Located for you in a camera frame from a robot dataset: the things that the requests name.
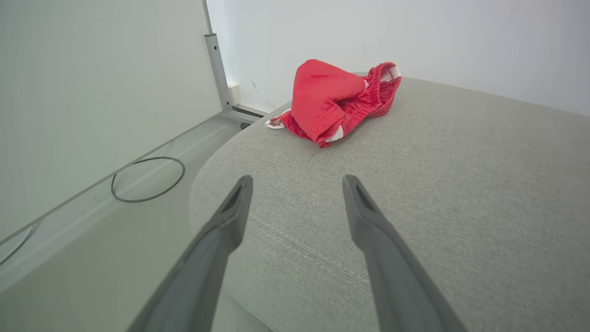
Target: gray ottoman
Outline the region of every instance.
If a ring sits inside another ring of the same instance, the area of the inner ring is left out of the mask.
[[[196,234],[254,177],[224,287],[275,332],[379,330],[345,174],[470,331],[590,329],[590,118],[406,77],[387,115],[329,148],[268,118],[211,157],[190,199]]]

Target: gray upholstery fabric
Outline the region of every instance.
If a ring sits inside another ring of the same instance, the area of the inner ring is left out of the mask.
[[[233,137],[195,179],[195,232],[244,174],[254,197],[224,286],[276,332],[379,330],[345,174],[470,331],[590,329],[590,118],[403,78],[386,116],[332,147],[263,121]]]

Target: black strip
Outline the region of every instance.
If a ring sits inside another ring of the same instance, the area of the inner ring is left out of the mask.
[[[235,106],[232,106],[231,108],[232,108],[234,111],[236,111],[236,112],[240,112],[240,113],[244,113],[244,114],[252,115],[252,116],[255,116],[255,117],[257,117],[257,118],[263,118],[263,117],[264,117],[264,115],[256,114],[256,113],[254,113],[254,112],[250,112],[249,110],[245,110],[245,109],[237,108],[237,107],[235,107]]]

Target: gray fabric seat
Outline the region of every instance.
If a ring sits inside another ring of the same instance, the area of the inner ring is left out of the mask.
[[[190,199],[196,233],[254,177],[224,287],[275,332],[379,330],[345,174],[470,331],[588,331],[590,118],[409,78],[387,115],[329,148],[267,118],[211,157]]]

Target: stitching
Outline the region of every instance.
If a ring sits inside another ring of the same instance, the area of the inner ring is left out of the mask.
[[[338,266],[338,267],[340,267],[340,268],[344,269],[344,271],[346,271],[346,272],[348,272],[348,273],[350,273],[350,274],[352,274],[352,275],[356,276],[357,278],[361,279],[362,281],[366,282],[367,284],[370,284],[370,282],[369,282],[367,279],[365,279],[365,278],[363,278],[362,276],[358,275],[356,272],[354,272],[354,271],[351,271],[351,270],[349,270],[349,269],[345,268],[344,266],[342,266],[342,264],[338,264],[338,263],[336,263],[335,261],[331,260],[330,258],[328,258],[328,257],[325,257],[325,256],[324,256],[324,255],[322,255],[321,253],[319,253],[319,252],[317,252],[316,250],[314,250],[314,249],[312,249],[312,248],[310,248],[310,247],[308,247],[308,246],[304,245],[303,243],[299,242],[298,240],[296,240],[296,239],[293,239],[292,237],[290,237],[289,235],[287,235],[287,234],[285,234],[285,233],[281,232],[280,230],[276,229],[275,227],[273,227],[273,226],[270,226],[269,224],[267,224],[267,223],[265,223],[265,222],[262,222],[262,221],[259,221],[259,220],[258,220],[258,222],[259,222],[259,223],[261,223],[261,224],[264,224],[265,226],[267,226],[268,228],[270,228],[270,229],[274,230],[275,232],[279,232],[281,235],[283,235],[284,237],[286,237],[286,238],[290,239],[291,241],[294,241],[294,242],[296,242],[296,243],[298,243],[298,244],[300,244],[300,245],[304,246],[304,247],[305,247],[307,250],[310,250],[310,251],[312,251],[313,253],[315,253],[315,254],[317,254],[317,255],[319,255],[319,256],[321,256],[321,257],[323,257],[324,259],[327,259],[327,260],[329,260],[331,263],[333,263],[333,264],[335,264],[336,266]]]
[[[327,268],[327,267],[325,267],[325,266],[323,266],[322,264],[320,264],[320,263],[316,262],[316,261],[315,261],[313,258],[311,258],[311,257],[309,257],[309,256],[306,256],[306,255],[302,254],[302,253],[301,253],[301,252],[299,252],[298,250],[295,250],[295,249],[293,249],[293,247],[291,247],[291,246],[289,246],[289,245],[287,245],[287,244],[285,244],[285,243],[281,242],[281,241],[280,241],[278,238],[274,237],[274,236],[273,236],[272,234],[270,234],[270,233],[267,233],[267,232],[263,231],[262,229],[258,228],[256,225],[253,225],[253,226],[254,226],[254,228],[256,228],[257,230],[259,230],[261,233],[265,234],[267,237],[270,237],[271,239],[275,240],[276,242],[280,243],[281,245],[283,245],[283,246],[285,246],[285,247],[289,248],[290,250],[292,250],[292,251],[293,251],[293,252],[295,252],[296,254],[298,254],[298,255],[300,255],[300,256],[303,256],[303,257],[305,257],[305,258],[309,259],[310,261],[314,262],[316,265],[318,265],[318,266],[319,266],[319,267],[321,267],[322,269],[324,269],[324,270],[328,271],[328,273],[330,273],[330,274],[332,274],[332,275],[334,275],[334,276],[336,276],[336,277],[338,277],[338,278],[340,278],[340,279],[344,280],[346,283],[350,284],[350,285],[351,285],[351,286],[353,286],[353,287],[356,287],[356,288],[358,288],[358,289],[359,289],[359,290],[361,290],[363,293],[365,293],[365,294],[367,294],[367,295],[369,295],[369,296],[372,296],[372,294],[369,294],[369,292],[367,292],[367,291],[366,291],[364,288],[358,287],[357,285],[353,284],[352,282],[350,282],[350,281],[348,281],[348,280],[346,280],[346,279],[342,278],[342,277],[341,277],[341,276],[339,276],[338,274],[336,274],[336,273],[334,273],[334,272],[332,272],[332,271],[328,270],[328,268]]]

